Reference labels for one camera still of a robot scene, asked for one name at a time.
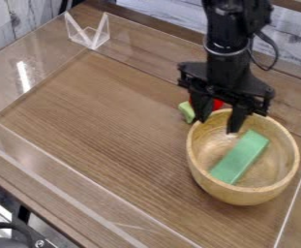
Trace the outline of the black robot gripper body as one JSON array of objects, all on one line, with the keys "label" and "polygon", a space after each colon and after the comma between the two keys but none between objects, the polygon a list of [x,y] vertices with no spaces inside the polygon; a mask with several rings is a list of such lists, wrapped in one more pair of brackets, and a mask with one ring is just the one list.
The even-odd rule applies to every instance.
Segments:
[{"label": "black robot gripper body", "polygon": [[198,90],[214,99],[233,105],[237,101],[250,99],[253,112],[266,116],[270,101],[276,96],[274,88],[252,75],[249,53],[244,51],[232,56],[208,53],[205,62],[181,62],[179,85]]}]

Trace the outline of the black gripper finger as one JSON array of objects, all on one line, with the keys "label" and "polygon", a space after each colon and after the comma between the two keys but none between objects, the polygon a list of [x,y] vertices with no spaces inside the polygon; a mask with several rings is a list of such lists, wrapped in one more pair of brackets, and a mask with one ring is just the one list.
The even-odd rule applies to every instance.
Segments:
[{"label": "black gripper finger", "polygon": [[204,123],[213,110],[213,96],[202,91],[192,89],[191,100],[192,100],[195,118],[197,121]]},{"label": "black gripper finger", "polygon": [[244,99],[233,104],[232,114],[228,120],[226,133],[237,133],[248,115],[253,113],[253,101]]}]

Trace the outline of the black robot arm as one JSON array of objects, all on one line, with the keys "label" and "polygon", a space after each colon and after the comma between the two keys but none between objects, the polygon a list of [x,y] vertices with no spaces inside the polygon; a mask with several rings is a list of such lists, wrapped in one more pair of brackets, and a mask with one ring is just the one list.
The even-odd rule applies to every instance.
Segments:
[{"label": "black robot arm", "polygon": [[195,120],[205,122],[217,100],[232,106],[226,132],[236,133],[246,117],[268,114],[274,88],[250,71],[252,40],[270,23],[269,0],[201,0],[206,16],[202,42],[206,60],[183,62],[179,85],[188,89]]}]

